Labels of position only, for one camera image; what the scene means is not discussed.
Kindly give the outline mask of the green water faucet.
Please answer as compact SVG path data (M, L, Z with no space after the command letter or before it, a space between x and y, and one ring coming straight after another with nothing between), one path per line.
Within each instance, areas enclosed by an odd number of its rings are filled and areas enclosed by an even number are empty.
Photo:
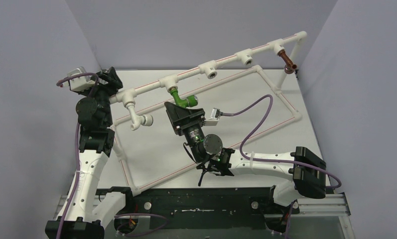
M198 98L195 95L189 95L186 98L182 99L178 93L177 87L170 88L168 92L173 97L174 102L177 106L188 108L198 105Z

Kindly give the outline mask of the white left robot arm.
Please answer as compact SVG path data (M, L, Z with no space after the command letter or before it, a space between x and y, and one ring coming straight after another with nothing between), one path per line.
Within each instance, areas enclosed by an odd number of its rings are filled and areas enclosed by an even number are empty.
M118 212L134 209L129 187L112 187L94 205L98 183L115 141L110 97L123 87L114 67L88 73L80 67L56 83L83 98L76 104L76 169L66 201L56 219L48 221L50 239L103 239Z

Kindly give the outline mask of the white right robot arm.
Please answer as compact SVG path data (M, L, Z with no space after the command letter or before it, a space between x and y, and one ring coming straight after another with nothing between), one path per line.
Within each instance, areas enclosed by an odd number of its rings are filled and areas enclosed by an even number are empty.
M293 152L258 154L225 148L217 135L203 133L203 109L188 109L170 102L164 106L175 134L185 136L184 146L190 148L188 155L202 175L254 174L281 179L271 187L267 199L268 208L275 213L300 197L325 198L326 163L310 149L298 146Z

